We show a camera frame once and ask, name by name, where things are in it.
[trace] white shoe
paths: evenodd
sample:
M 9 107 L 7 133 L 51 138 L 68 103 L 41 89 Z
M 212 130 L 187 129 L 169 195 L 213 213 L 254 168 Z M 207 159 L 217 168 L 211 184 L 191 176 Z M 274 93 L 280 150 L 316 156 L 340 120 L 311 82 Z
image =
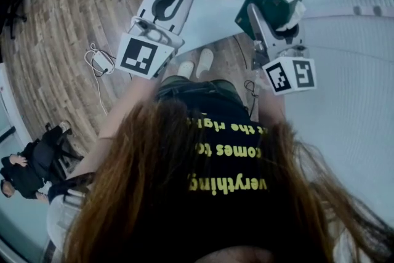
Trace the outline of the white shoe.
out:
M 69 121 L 62 121 L 59 124 L 60 128 L 62 129 L 62 132 L 65 133 L 69 129 L 71 129 L 71 124 Z
M 206 70 L 209 71 L 214 61 L 214 53 L 210 49 L 203 49 L 196 70 L 196 77 L 199 79 L 201 73 Z
M 185 77 L 186 79 L 190 79 L 191 74 L 193 73 L 193 69 L 195 69 L 195 64 L 191 61 L 183 62 L 180 64 L 178 69 L 178 76 Z

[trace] man in black clothes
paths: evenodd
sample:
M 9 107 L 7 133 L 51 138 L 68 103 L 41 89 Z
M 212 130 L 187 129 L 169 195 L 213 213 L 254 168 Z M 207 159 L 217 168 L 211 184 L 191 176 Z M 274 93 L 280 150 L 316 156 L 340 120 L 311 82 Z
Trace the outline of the man in black clothes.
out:
M 19 155 L 10 155 L 1 160 L 4 166 L 0 173 L 4 177 L 0 187 L 4 196 L 10 198 L 15 191 L 32 200 L 48 202 L 45 194 L 39 193 L 47 181 L 53 184 L 60 181 L 51 171 L 55 156 L 55 146 L 70 124 L 63 121 L 55 128 L 47 131 L 41 141 L 29 143 Z

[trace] white cable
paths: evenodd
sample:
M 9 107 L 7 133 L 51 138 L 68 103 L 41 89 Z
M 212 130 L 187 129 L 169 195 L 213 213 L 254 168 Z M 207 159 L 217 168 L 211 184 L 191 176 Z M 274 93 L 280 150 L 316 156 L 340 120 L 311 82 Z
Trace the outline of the white cable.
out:
M 111 63 L 112 69 L 111 69 L 110 71 L 105 72 L 105 71 L 99 70 L 99 69 L 97 69 L 96 67 L 93 66 L 93 59 L 94 59 L 94 56 L 95 56 L 98 52 L 100 52 L 101 54 L 103 54 L 104 57 Z M 89 61 L 89 60 L 87 59 L 87 56 L 88 56 L 89 54 L 91 54 L 91 53 L 93 53 L 93 54 L 92 54 L 92 57 L 90 58 L 90 61 Z M 105 108 L 104 108 L 103 101 L 101 100 L 100 83 L 99 83 L 99 81 L 97 80 L 96 72 L 99 73 L 99 74 L 102 75 L 102 76 L 103 76 L 103 75 L 110 75 L 110 74 L 112 74 L 112 73 L 115 71 L 115 64 L 114 64 L 114 62 L 112 61 L 112 56 L 110 56 L 108 53 L 106 53 L 106 52 L 104 52 L 104 51 L 101 51 L 100 49 L 96 49 L 96 45 L 95 45 L 94 43 L 92 43 L 92 44 L 90 45 L 90 50 L 87 51 L 87 52 L 85 53 L 84 59 L 85 59 L 85 62 L 92 68 L 93 75 L 94 75 L 94 79 L 96 79 L 96 83 L 97 83 L 97 90 L 98 90 L 98 97 L 99 97 L 99 99 L 100 99 L 100 105 L 101 105 L 101 107 L 102 107 L 102 109 L 103 109 L 105 115 L 108 115 L 107 111 L 106 111 Z

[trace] wooden floor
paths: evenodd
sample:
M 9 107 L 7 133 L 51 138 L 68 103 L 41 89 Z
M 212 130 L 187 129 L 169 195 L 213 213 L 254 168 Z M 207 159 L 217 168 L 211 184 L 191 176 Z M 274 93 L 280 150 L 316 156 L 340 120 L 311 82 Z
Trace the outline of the wooden floor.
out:
M 142 0 L 25 0 L 26 23 L 15 27 L 16 40 L 4 28 L 1 51 L 14 97 L 32 138 L 41 137 L 46 123 L 67 119 L 73 126 L 70 139 L 84 155 L 96 139 L 105 115 L 100 107 L 97 84 L 84 54 L 92 42 L 116 56 L 122 32 Z M 237 36 L 250 68 L 251 41 Z M 215 59 L 215 75 L 236 86 L 244 103 L 252 97 L 244 88 L 251 74 L 234 37 L 209 45 Z M 187 53 L 195 62 L 201 49 Z M 175 72 L 175 59 L 168 72 Z M 109 110 L 122 95 L 130 77 L 116 70 L 99 79 L 102 99 Z

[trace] wire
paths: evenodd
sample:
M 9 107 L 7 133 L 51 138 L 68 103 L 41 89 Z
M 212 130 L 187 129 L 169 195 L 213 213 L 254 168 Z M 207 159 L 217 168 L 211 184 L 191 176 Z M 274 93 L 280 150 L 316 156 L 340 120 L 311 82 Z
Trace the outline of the wire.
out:
M 242 57 L 244 58 L 244 62 L 245 62 L 245 68 L 247 69 L 247 63 L 246 63 L 246 58 L 245 58 L 245 55 L 244 55 L 244 51 L 242 50 L 242 47 L 241 47 L 238 39 L 235 37 L 235 35 L 233 35 L 233 37 L 234 37 L 235 41 L 237 42 L 237 44 L 239 46 L 239 49 L 241 50 Z
M 95 57 L 95 55 L 98 54 L 99 52 L 100 52 L 101 54 L 103 54 L 104 57 L 111 63 L 111 66 L 112 66 L 112 69 L 111 69 L 111 70 L 108 70 L 108 69 L 99 70 L 99 69 L 97 69 L 96 67 L 93 66 L 94 57 Z M 90 61 L 87 59 L 87 56 L 88 56 L 89 54 L 92 54 L 92 57 L 90 58 Z M 92 68 L 93 75 L 94 75 L 94 79 L 96 80 L 96 83 L 97 83 L 97 90 L 98 90 L 98 97 L 99 97 L 99 99 L 100 99 L 100 105 L 101 105 L 101 107 L 102 107 L 102 109 L 103 109 L 105 115 L 108 115 L 108 113 L 107 113 L 107 111 L 105 110 L 105 107 L 104 107 L 104 105 L 103 105 L 103 101 L 102 101 L 102 99 L 101 99 L 100 83 L 99 83 L 99 81 L 97 80 L 97 78 L 100 78 L 100 77 L 102 77 L 103 75 L 110 75 L 110 74 L 112 74 L 112 73 L 115 71 L 115 64 L 114 64 L 114 62 L 112 61 L 112 59 L 116 60 L 116 58 L 113 57 L 113 56 L 111 56 L 111 55 L 110 55 L 109 53 L 107 53 L 107 52 L 101 51 L 100 49 L 96 49 L 96 45 L 95 45 L 94 43 L 92 43 L 92 44 L 90 45 L 90 50 L 87 51 L 87 52 L 85 53 L 84 59 L 85 59 L 85 62 Z
M 254 110 L 254 105 L 255 105 L 255 103 L 256 103 L 256 99 L 257 99 L 259 96 L 258 96 L 257 94 L 254 93 L 255 83 L 254 83 L 253 81 L 251 81 L 251 80 L 246 80 L 246 81 L 244 82 L 244 87 L 245 87 L 245 89 L 248 90 L 248 91 L 252 94 L 252 96 L 253 96 L 252 110 L 251 110 L 251 113 L 249 114 L 249 118 L 251 118 L 251 117 L 252 117 L 252 114 L 253 114 L 253 110 Z

